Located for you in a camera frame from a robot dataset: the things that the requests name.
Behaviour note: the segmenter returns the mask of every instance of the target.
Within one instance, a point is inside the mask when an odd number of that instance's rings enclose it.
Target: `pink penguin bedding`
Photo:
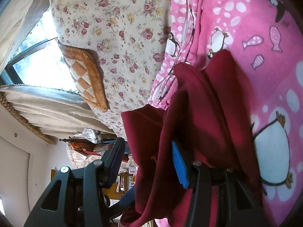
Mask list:
[[[263,181],[263,207],[279,226],[303,187],[303,37],[282,0],[172,0],[165,59],[148,103],[166,109],[173,66],[199,69],[222,49],[239,64]]]

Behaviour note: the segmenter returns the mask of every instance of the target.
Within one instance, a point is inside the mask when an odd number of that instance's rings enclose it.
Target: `curtain trim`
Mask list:
[[[45,134],[43,134],[41,131],[39,131],[37,128],[32,126],[26,118],[21,116],[17,113],[17,111],[7,102],[7,99],[0,94],[0,104],[12,115],[16,120],[19,121],[20,124],[25,126],[28,130],[30,130],[32,133],[34,133],[36,136],[40,137],[44,141],[46,141],[49,144],[57,144],[57,142]]]

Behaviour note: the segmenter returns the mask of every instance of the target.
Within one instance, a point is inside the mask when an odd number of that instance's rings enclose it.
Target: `red cloth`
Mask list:
[[[261,202],[248,112],[231,54],[218,52],[203,71],[180,63],[174,73],[178,91],[166,111],[146,105],[122,114],[128,144],[139,166],[135,209],[122,216],[124,226],[139,227],[154,218],[168,217],[171,227],[184,227],[191,190],[184,190],[178,182],[172,161],[173,139],[212,167],[243,171]],[[212,214],[216,214],[214,201]],[[215,223],[214,219],[212,215],[211,222]]]

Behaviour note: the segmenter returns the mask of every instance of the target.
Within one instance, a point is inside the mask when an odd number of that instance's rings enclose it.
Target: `penguin print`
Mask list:
[[[272,5],[274,5],[277,8],[277,16],[275,22],[278,23],[283,18],[286,8],[281,0],[269,0],[269,1]]]
[[[166,43],[165,52],[168,53],[171,57],[176,57],[177,47],[180,48],[180,45],[175,40],[172,32],[169,33],[169,39]]]
[[[293,182],[290,167],[290,151],[285,116],[276,112],[276,119],[253,136],[262,182],[269,186],[285,184],[288,189]]]
[[[228,37],[226,32],[220,31],[218,28],[215,28],[215,32],[211,37],[211,48],[208,52],[207,57],[211,59],[215,53],[219,52],[224,47],[224,40]]]

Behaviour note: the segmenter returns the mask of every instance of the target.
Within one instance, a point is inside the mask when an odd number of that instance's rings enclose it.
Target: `floral bedding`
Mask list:
[[[170,0],[50,0],[60,43],[88,49],[110,109],[91,107],[126,138],[121,112],[144,106],[164,60]]]

